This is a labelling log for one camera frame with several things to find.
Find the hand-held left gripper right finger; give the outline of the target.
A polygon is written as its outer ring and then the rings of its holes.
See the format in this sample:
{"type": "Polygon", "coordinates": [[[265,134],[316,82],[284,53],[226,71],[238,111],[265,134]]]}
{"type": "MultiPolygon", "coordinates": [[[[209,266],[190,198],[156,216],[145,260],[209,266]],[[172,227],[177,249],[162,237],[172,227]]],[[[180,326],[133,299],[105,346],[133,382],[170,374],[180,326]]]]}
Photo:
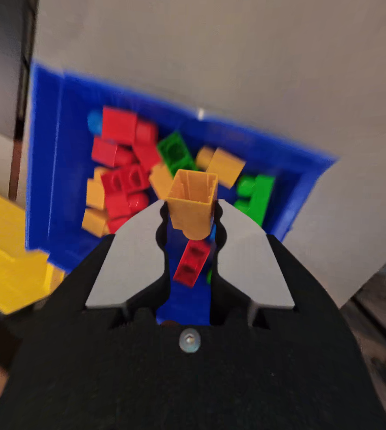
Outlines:
{"type": "Polygon", "coordinates": [[[215,253],[213,279],[246,294],[260,307],[293,309],[294,300],[265,231],[225,200],[218,200],[226,239],[215,253]]]}

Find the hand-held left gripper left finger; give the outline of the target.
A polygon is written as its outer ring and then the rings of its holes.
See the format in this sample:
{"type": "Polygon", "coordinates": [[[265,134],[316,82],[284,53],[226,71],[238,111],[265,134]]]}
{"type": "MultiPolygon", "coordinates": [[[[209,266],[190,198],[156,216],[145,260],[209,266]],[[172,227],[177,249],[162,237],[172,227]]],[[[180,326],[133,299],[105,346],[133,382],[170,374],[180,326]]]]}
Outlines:
{"type": "Polygon", "coordinates": [[[158,200],[116,233],[86,301],[87,308],[156,310],[170,296],[168,206],[158,200]]]}

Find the orange mega block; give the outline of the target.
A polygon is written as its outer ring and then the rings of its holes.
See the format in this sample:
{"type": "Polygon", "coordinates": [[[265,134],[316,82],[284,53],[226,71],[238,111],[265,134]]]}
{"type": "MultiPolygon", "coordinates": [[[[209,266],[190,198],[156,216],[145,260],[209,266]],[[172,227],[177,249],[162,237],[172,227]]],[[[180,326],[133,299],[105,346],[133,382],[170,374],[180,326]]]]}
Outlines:
{"type": "Polygon", "coordinates": [[[166,202],[172,226],[190,240],[205,239],[211,232],[218,175],[179,169],[166,202]]]}

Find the blue storage bin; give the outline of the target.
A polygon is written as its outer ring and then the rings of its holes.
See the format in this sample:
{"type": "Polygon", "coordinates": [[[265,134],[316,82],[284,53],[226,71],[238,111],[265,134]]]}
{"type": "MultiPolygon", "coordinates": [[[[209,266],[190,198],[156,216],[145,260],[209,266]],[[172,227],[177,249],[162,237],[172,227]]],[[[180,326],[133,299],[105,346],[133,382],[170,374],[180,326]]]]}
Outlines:
{"type": "Polygon", "coordinates": [[[241,175],[275,178],[274,188],[260,226],[266,233],[294,300],[293,309],[260,307],[238,289],[213,279],[215,253],[226,234],[220,225],[218,200],[232,206],[236,186],[218,185],[214,211],[215,236],[211,252],[192,288],[173,277],[189,239],[173,228],[168,214],[166,251],[169,257],[170,296],[158,309],[144,307],[157,323],[175,321],[182,326],[223,325],[233,311],[244,325],[277,329],[282,319],[290,324],[313,323],[321,311],[337,313],[335,304],[320,283],[281,244],[293,220],[319,176],[333,163],[327,155],[286,143],[280,138],[214,118],[200,120],[198,114],[169,103],[72,74],[57,74],[34,65],[29,174],[26,209],[26,247],[49,253],[50,260],[70,273],[45,309],[55,309],[61,319],[62,305],[75,313],[115,316],[113,327],[133,322],[139,309],[118,307],[93,309],[86,301],[110,249],[115,234],[98,238],[82,229],[86,209],[87,180],[97,163],[92,161],[93,135],[88,114],[104,107],[127,110],[158,127],[158,142],[179,132],[195,159],[204,147],[222,148],[246,162],[241,175]]]}

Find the pile of colourful blocks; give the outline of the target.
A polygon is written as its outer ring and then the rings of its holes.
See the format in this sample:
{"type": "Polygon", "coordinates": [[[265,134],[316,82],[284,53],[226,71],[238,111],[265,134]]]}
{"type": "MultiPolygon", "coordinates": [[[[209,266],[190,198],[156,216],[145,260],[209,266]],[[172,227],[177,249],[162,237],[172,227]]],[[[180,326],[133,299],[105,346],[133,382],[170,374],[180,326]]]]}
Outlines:
{"type": "MultiPolygon", "coordinates": [[[[87,180],[82,229],[101,238],[114,234],[149,205],[148,189],[166,201],[179,169],[215,173],[226,190],[236,186],[234,206],[262,226],[275,178],[241,175],[246,162],[222,148],[202,147],[194,159],[179,132],[158,142],[158,127],[127,110],[104,107],[88,114],[92,133],[92,161],[97,163],[87,180]]],[[[174,281],[192,288],[211,252],[215,236],[188,241],[174,281]]]]}

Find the yellow storage bin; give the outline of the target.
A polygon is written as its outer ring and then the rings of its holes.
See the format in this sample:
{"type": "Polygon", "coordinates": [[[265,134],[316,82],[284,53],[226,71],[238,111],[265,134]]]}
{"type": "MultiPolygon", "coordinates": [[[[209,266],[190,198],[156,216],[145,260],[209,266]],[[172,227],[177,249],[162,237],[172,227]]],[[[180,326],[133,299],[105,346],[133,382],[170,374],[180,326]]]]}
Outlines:
{"type": "Polygon", "coordinates": [[[0,196],[0,313],[9,315],[47,298],[65,272],[48,254],[25,249],[25,210],[0,196]]]}

